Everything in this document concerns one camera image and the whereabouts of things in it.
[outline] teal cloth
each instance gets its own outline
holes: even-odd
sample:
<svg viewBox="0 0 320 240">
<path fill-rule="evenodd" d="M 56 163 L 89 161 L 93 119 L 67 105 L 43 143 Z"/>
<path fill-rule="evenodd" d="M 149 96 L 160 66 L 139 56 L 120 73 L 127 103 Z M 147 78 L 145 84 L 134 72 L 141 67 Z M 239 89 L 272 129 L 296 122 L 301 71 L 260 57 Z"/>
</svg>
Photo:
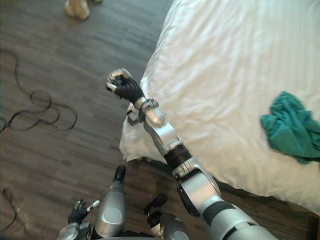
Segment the teal cloth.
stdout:
<svg viewBox="0 0 320 240">
<path fill-rule="evenodd" d="M 271 148 L 292 155 L 302 164 L 320 162 L 320 123 L 312 119 L 312 112 L 285 91 L 274 100 L 270 111 L 260 120 Z"/>
</svg>

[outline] bed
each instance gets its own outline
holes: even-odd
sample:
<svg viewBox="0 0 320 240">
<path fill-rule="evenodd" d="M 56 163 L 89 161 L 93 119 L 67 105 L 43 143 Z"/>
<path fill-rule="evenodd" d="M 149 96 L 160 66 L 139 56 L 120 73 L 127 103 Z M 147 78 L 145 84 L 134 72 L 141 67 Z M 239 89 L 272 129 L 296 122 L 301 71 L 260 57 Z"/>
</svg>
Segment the bed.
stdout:
<svg viewBox="0 0 320 240">
<path fill-rule="evenodd" d="M 281 91 L 320 120 L 320 1 L 175 0 L 140 85 L 219 181 L 320 213 L 319 163 L 272 150 L 260 124 Z M 124 122 L 120 150 L 165 162 L 142 124 Z"/>
</svg>

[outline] dark wood flooring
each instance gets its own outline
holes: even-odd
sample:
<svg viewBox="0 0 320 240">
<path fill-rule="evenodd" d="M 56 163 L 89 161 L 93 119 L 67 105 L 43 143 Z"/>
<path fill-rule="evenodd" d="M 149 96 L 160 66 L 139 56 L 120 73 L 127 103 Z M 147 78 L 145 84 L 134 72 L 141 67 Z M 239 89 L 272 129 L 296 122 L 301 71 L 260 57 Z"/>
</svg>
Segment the dark wood flooring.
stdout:
<svg viewBox="0 0 320 240">
<path fill-rule="evenodd" d="M 3 236 L 55 240 L 76 200 L 101 199 L 117 165 L 124 163 L 118 146 L 128 103 L 105 90 L 104 77 L 119 67 L 129 69 L 137 80 L 142 77 L 171 0 L 89 2 L 86 21 L 65 15 L 65 0 L 0 3 L 1 48 L 18 53 L 21 84 L 29 90 L 49 91 L 54 101 L 78 113 L 71 131 L 40 125 L 27 132 L 7 129 L 1 134 L 0 186 L 12 190 L 18 207 L 18 220 Z M 7 119 L 21 109 L 34 108 L 16 88 L 13 63 L 10 56 L 1 56 L 1 116 Z M 68 114 L 64 116 L 61 125 L 69 120 Z M 192 239 L 209 239 L 201 219 L 186 213 L 176 186 L 163 165 L 129 163 L 126 228 L 148 233 L 143 208 L 158 193 L 167 192 L 164 209 L 183 219 Z M 313 239 L 316 220 L 308 214 L 294 212 L 272 197 L 223 189 L 227 201 L 243 208 L 280 240 Z M 5 226 L 13 214 L 2 198 L 0 204 L 1 226 Z M 93 223 L 95 211 L 87 219 Z"/>
</svg>

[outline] tangled cord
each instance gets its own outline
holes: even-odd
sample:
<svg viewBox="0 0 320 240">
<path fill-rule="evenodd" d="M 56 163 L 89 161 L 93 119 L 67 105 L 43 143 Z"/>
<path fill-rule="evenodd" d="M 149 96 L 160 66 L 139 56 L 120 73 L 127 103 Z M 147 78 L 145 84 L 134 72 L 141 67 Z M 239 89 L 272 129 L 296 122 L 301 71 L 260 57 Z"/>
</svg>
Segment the tangled cord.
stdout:
<svg viewBox="0 0 320 240">
<path fill-rule="evenodd" d="M 11 56 L 14 57 L 15 59 L 15 64 L 14 64 L 14 78 L 15 78 L 15 83 L 17 88 L 20 90 L 20 92 L 22 92 L 23 94 L 27 95 L 31 102 L 38 107 L 42 107 L 42 110 L 39 111 L 32 111 L 32 110 L 21 110 L 16 112 L 8 121 L 4 118 L 0 116 L 0 121 L 1 121 L 1 125 L 0 125 L 0 133 L 3 132 L 5 129 L 11 129 L 13 131 L 27 131 L 32 129 L 33 127 L 35 127 L 38 124 L 44 124 L 47 126 L 51 126 L 53 128 L 55 128 L 56 130 L 59 131 L 66 131 L 66 130 L 70 130 L 72 129 L 77 120 L 78 120 L 78 115 L 77 112 L 70 107 L 69 105 L 63 104 L 63 103 L 57 103 L 52 101 L 52 98 L 50 97 L 49 93 L 43 90 L 34 90 L 32 92 L 28 92 L 25 88 L 23 88 L 20 84 L 20 79 L 19 79 L 19 75 L 18 75 L 18 68 L 19 68 L 19 57 L 18 55 L 14 52 L 11 51 L 9 49 L 0 49 L 0 53 L 5 53 L 5 54 L 9 54 Z M 61 112 L 59 110 L 59 108 L 63 108 L 65 110 L 68 110 L 69 112 L 72 113 L 73 115 L 73 121 L 72 124 L 68 127 L 59 127 L 57 126 L 55 123 L 57 123 L 57 121 L 59 120 L 60 116 L 61 116 Z M 41 118 L 38 118 L 37 115 L 39 114 L 43 114 L 46 113 L 48 110 L 54 110 L 55 111 L 55 119 L 52 121 L 47 121 Z M 16 119 L 16 117 L 18 116 L 26 116 L 26 117 L 31 117 L 34 120 L 34 123 L 31 124 L 28 127 L 24 127 L 24 128 L 18 128 L 18 127 L 14 127 L 13 125 L 13 121 Z"/>
<path fill-rule="evenodd" d="M 0 233 L 3 233 L 5 230 L 7 230 L 15 222 L 15 220 L 18 217 L 18 211 L 14 206 L 14 200 L 13 200 L 12 193 L 11 193 L 10 189 L 4 188 L 2 190 L 2 196 L 7 201 L 7 203 L 10 205 L 10 208 L 14 212 L 14 217 L 13 217 L 13 219 L 11 220 L 11 222 L 7 226 L 5 226 L 4 228 L 0 229 Z"/>
</svg>

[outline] silver robot arm segment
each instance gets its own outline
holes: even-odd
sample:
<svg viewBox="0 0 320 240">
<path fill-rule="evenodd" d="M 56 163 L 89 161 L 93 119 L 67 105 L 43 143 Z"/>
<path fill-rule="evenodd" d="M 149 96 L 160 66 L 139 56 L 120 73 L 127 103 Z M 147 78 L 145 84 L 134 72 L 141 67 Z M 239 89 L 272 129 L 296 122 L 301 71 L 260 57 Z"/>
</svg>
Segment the silver robot arm segment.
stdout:
<svg viewBox="0 0 320 240">
<path fill-rule="evenodd" d="M 241 209 L 221 198 L 215 180 L 184 146 L 159 104 L 145 97 L 126 69 L 110 73 L 106 88 L 134 105 L 135 110 L 127 113 L 128 122 L 143 123 L 180 182 L 177 191 L 186 210 L 193 216 L 202 216 L 212 240 L 276 240 Z"/>
</svg>

